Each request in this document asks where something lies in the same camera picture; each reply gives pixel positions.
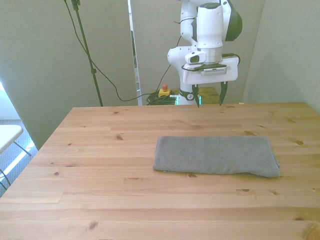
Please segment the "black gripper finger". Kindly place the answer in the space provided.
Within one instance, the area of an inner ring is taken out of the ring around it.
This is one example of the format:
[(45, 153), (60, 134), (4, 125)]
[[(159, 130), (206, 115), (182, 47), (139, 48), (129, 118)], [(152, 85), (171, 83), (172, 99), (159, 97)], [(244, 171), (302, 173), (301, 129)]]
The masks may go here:
[(220, 95), (219, 95), (219, 105), (221, 106), (224, 102), (227, 90), (228, 90), (228, 82), (224, 81), (220, 83)]
[(193, 94), (193, 97), (194, 97), (194, 100), (195, 100), (197, 107), (199, 107), (200, 106), (199, 87), (197, 84), (192, 85), (192, 94)]

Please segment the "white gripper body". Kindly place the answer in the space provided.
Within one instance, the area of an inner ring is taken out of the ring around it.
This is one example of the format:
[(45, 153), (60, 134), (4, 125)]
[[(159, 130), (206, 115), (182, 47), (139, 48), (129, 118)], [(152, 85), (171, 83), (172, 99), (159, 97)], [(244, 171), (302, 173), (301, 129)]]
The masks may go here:
[(223, 58), (221, 65), (225, 67), (211, 67), (194, 71), (196, 67), (204, 67), (200, 64), (185, 64), (182, 66), (182, 81), (185, 85), (199, 85), (219, 82), (235, 81), (238, 78), (238, 57)]

